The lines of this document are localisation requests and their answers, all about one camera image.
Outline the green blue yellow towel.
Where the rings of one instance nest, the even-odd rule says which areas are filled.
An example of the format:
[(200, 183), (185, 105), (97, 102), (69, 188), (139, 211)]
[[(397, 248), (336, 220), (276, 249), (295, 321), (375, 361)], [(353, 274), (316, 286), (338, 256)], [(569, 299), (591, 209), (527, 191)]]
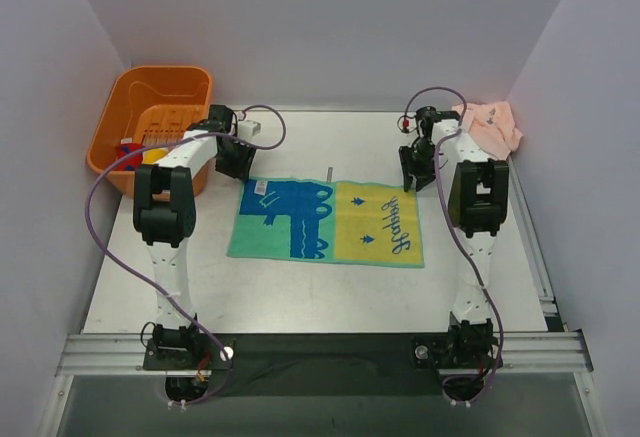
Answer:
[(227, 255), (422, 268), (416, 195), (379, 183), (251, 179), (242, 191)]

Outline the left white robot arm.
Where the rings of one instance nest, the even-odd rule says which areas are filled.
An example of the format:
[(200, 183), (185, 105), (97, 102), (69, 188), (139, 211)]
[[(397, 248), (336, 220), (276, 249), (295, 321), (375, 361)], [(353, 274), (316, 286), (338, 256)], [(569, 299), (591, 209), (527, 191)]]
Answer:
[(190, 125), (180, 143), (154, 163), (144, 163), (134, 177), (133, 224), (151, 257), (158, 317), (149, 341), (151, 351), (166, 354), (181, 369), (206, 355), (195, 324), (190, 296), (187, 245), (196, 226), (193, 180), (210, 160), (219, 172), (246, 180), (256, 149), (250, 145), (261, 125), (220, 105)]

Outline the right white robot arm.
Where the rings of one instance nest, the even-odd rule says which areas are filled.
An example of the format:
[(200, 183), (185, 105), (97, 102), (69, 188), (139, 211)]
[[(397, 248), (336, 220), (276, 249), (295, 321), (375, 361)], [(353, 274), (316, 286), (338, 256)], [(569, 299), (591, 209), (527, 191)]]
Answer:
[(444, 217), (461, 252), (452, 323), (443, 353), (463, 367), (481, 357), (496, 356), (499, 339), (493, 325), (500, 322), (487, 297), (493, 247), (508, 210), (509, 167), (480, 148), (463, 130), (457, 112), (426, 106), (413, 116), (400, 116), (404, 134), (416, 133), (399, 148), (406, 192), (436, 184)]

